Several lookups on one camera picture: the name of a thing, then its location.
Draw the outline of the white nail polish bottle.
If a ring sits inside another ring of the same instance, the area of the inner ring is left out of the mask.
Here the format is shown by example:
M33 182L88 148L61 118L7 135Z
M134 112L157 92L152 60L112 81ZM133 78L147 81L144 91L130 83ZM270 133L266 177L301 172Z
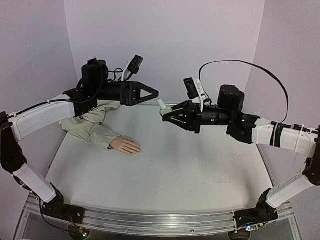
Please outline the white nail polish bottle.
M173 109L170 105L167 105L165 108L161 108L159 112L160 112L160 115L163 117L164 115L172 113Z

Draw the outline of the white nail polish cap brush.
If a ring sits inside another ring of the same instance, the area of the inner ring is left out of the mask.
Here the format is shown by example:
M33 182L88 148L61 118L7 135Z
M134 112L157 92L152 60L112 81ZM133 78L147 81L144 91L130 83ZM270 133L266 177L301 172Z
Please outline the white nail polish cap brush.
M166 109L167 106L161 98L158 98L156 101L162 110Z

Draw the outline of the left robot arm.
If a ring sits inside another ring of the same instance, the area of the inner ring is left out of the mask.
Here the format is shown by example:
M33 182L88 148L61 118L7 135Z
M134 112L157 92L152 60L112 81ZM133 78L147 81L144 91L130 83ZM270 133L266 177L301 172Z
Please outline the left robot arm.
M135 55L120 72L120 80L112 80L105 60L90 59L81 68L82 77L75 88L19 112L1 112L1 167L22 188L39 198L43 215L81 224L85 210L65 202L63 194L28 162L19 143L50 125L89 113L98 106L99 100L118 101L132 107L157 98L157 90L130 80L140 70L142 62L143 58Z

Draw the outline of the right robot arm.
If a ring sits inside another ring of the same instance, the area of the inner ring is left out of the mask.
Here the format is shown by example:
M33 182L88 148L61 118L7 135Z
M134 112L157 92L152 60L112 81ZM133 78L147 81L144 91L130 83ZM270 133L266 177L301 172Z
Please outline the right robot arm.
M214 106L205 106L200 91L188 89L190 100L175 106L157 102L164 122L199 134L201 126L226 126L226 133L238 142L268 145L306 157L305 169L286 183L267 189L254 208L235 211L235 228L250 229L278 218L277 208L299 193L320 184L320 129L270 121L242 112L245 94L234 85L222 85Z

